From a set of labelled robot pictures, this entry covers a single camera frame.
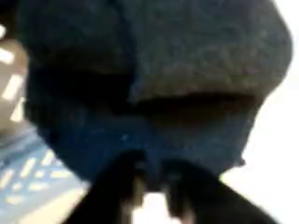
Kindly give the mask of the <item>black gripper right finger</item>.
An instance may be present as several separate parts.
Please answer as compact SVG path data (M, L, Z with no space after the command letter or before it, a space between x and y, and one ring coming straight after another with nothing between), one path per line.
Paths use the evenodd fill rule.
M163 181L170 215L182 224L278 224L202 166L166 161Z

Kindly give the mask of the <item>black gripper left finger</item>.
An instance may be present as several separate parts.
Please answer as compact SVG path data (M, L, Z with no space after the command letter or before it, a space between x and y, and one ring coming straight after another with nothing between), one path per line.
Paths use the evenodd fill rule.
M144 177L139 150L121 153L92 183L87 194L61 224L132 224L135 181Z

